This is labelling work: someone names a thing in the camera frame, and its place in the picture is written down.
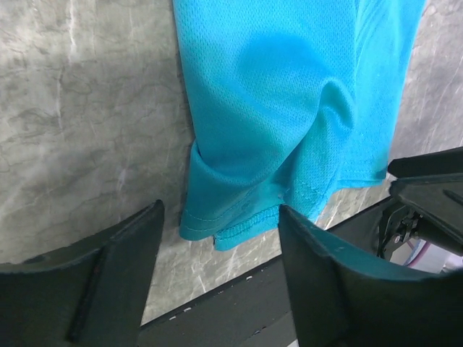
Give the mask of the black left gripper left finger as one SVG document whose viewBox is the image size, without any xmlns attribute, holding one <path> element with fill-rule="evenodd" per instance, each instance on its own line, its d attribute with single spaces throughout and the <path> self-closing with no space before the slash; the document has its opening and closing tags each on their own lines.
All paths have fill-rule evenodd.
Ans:
<svg viewBox="0 0 463 347">
<path fill-rule="evenodd" d="M 3 346 L 136 346 L 164 222 L 154 202 L 120 223 L 1 265 Z"/>
</svg>

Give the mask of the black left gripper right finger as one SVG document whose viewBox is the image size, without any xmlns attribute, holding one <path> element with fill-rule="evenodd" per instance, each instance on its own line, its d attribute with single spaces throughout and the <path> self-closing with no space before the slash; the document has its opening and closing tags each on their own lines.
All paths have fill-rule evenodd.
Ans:
<svg viewBox="0 0 463 347">
<path fill-rule="evenodd" d="M 279 237 L 300 346 L 460 346 L 462 271 L 388 262 L 290 207 Z"/>
</svg>

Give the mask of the teal t-shirt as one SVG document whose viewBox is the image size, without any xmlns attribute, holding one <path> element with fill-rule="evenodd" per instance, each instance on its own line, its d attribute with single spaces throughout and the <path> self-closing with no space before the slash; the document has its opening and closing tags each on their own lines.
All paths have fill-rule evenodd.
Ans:
<svg viewBox="0 0 463 347">
<path fill-rule="evenodd" d="M 386 177 L 424 1 L 175 1 L 195 140 L 179 234 L 226 251 Z"/>
</svg>

